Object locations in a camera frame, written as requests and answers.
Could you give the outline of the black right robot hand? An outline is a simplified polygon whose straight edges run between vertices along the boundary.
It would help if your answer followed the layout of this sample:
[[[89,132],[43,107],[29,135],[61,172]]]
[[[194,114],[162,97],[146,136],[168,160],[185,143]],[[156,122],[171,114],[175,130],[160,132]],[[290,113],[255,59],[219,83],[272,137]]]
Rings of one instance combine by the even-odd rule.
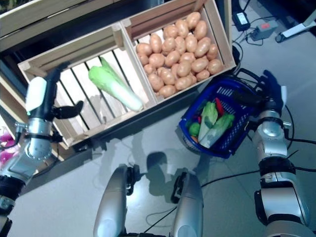
[[[242,105],[258,109],[259,112],[272,110],[280,116],[285,102],[282,98],[282,89],[276,77],[268,70],[264,70],[259,77],[253,72],[241,68],[237,72],[245,73],[257,81],[251,92],[243,89],[241,92],[234,92],[233,99]]]

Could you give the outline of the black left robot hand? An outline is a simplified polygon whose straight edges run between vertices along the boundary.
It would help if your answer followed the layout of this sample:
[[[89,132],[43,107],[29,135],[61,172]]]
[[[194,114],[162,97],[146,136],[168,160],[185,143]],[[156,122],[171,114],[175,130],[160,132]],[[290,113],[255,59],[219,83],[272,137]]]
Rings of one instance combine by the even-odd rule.
[[[57,95],[57,83],[61,72],[70,63],[58,65],[45,77],[35,77],[31,80],[27,90],[26,112],[28,119],[42,119],[53,121],[56,119],[70,119],[80,114],[83,101],[78,101],[74,106],[54,106]]]

